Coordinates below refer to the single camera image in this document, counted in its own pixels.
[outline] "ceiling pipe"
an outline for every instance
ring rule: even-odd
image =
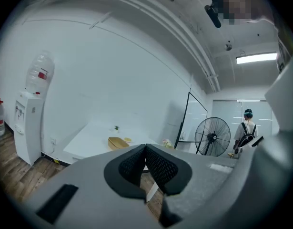
[[[215,80],[215,83],[216,83],[216,86],[217,86],[217,89],[218,89],[218,91],[220,91],[220,87],[219,87],[219,83],[218,83],[218,80],[217,80],[217,77],[216,77],[216,74],[215,74],[215,71],[214,71],[214,69],[213,69],[213,72],[214,73],[212,73],[212,71],[211,72],[209,72],[208,71],[208,68],[207,67],[205,67],[203,64],[202,64],[202,61],[199,59],[199,54],[198,54],[198,52],[195,50],[195,48],[194,48],[194,46],[189,42],[189,40],[186,38],[186,36],[179,30],[179,28],[177,28],[176,26],[174,26],[167,18],[165,18],[164,16],[162,16],[160,13],[158,13],[156,10],[154,10],[153,8],[151,8],[151,7],[149,7],[148,5],[146,5],[146,4],[144,4],[144,3],[142,3],[142,2],[140,2],[140,1],[137,1],[137,0],[129,0],[129,1],[131,1],[131,2],[128,2],[128,1],[126,1],[126,0],[120,0],[120,1],[122,1],[122,2],[125,2],[125,3],[127,3],[127,4],[129,4],[129,5],[131,5],[131,6],[134,6],[135,8],[137,8],[137,9],[139,9],[139,10],[141,10],[142,12],[144,12],[144,13],[146,13],[146,14],[148,14],[149,16],[151,16],[153,19],[155,19],[158,23],[160,23],[162,26],[164,26],[169,32],[171,32],[183,45],[184,45],[184,47],[189,51],[189,53],[193,56],[193,58],[199,63],[199,65],[200,65],[200,67],[201,67],[201,69],[202,69],[202,71],[203,71],[203,73],[205,74],[205,76],[207,77],[207,80],[209,81],[209,84],[210,84],[210,86],[211,86],[211,88],[212,88],[212,90],[214,91],[214,92],[216,92],[216,88],[215,88],[215,84],[213,83],[213,78],[214,78],[214,80]],[[151,11],[154,15],[156,15],[157,16],[157,18],[154,16],[154,15],[152,15],[151,13],[149,13],[149,12],[147,12],[147,10],[144,10],[144,9],[142,9],[141,7],[144,7],[145,9],[147,9],[147,10],[149,10],[149,11]],[[180,21],[183,25],[182,25],[182,28],[183,27],[185,27],[186,28],[186,32],[187,31],[189,31],[189,29],[185,26],[185,24],[180,20],[180,19],[178,19],[177,18],[177,16],[175,16],[173,13],[171,13],[170,11],[167,13],[167,14],[171,14],[172,16],[171,17],[176,17],[176,19],[178,20],[178,21]],[[195,40],[193,40],[193,41],[195,41],[195,42],[197,42],[198,43],[198,45],[202,48],[202,46],[200,45],[200,43],[197,41],[197,39],[194,37],[194,35],[192,34],[192,32],[191,31],[189,31],[189,33],[191,34],[191,36],[195,39]],[[209,58],[208,58],[208,56],[206,55],[206,57],[205,57],[205,59],[206,59],[206,61],[208,60],[209,62],[210,62],[210,60],[209,60]]]
[[[175,14],[173,14],[170,10],[168,10],[166,7],[164,7],[161,3],[159,3],[156,0],[147,0],[148,2],[154,4],[155,6],[157,6],[158,8],[160,8],[161,10],[163,10],[164,12],[166,12],[171,18],[173,18],[180,26],[181,28],[189,35],[189,37],[193,40],[193,42],[196,44],[197,48],[200,50],[201,54],[203,55],[204,59],[206,60],[210,70],[211,70],[211,75],[215,75],[215,70],[212,66],[212,63],[210,62],[210,59],[208,57],[208,55],[206,54],[206,52],[204,51],[203,47],[201,46],[201,44],[199,43],[199,41],[196,39],[196,37],[193,35],[193,33],[188,29],[188,27],[182,22],[182,20],[180,20]],[[214,78],[215,82],[216,82],[216,87],[217,90],[220,91],[220,86],[219,86],[219,82],[217,80],[217,77]]]

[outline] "electric fan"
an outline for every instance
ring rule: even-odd
[[[228,148],[230,137],[230,129],[221,118],[205,119],[197,127],[195,133],[197,152],[217,157]]]

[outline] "power outlet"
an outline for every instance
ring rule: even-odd
[[[50,137],[50,143],[52,143],[53,145],[56,145],[56,139],[54,139],[53,137]]]

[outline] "ceiling light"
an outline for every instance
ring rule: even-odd
[[[249,62],[257,62],[257,61],[276,60],[276,57],[277,57],[276,52],[259,53],[259,54],[236,57],[236,62],[237,64],[240,64],[240,63],[249,63]]]
[[[238,102],[260,102],[260,100],[237,99]]]

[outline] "person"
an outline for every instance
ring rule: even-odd
[[[293,34],[268,0],[212,0],[212,6],[219,18],[229,20],[231,24],[265,20],[274,25],[280,50],[277,68],[279,73],[282,72],[293,56]]]
[[[251,134],[253,132],[253,129],[254,127],[256,127],[255,129],[255,133],[254,133],[254,137],[257,137],[259,135],[259,130],[258,130],[258,127],[255,123],[253,123],[252,121],[252,118],[253,118],[253,113],[252,113],[252,110],[251,109],[246,109],[245,110],[245,113],[243,114],[244,118],[245,118],[245,121],[243,122],[246,129],[247,129],[247,133]],[[235,136],[234,136],[234,140],[235,140],[235,144],[233,146],[233,149],[235,149],[241,138],[245,135],[245,132],[244,132],[244,128],[241,125],[238,126],[237,130],[236,130],[236,133],[235,133]]]

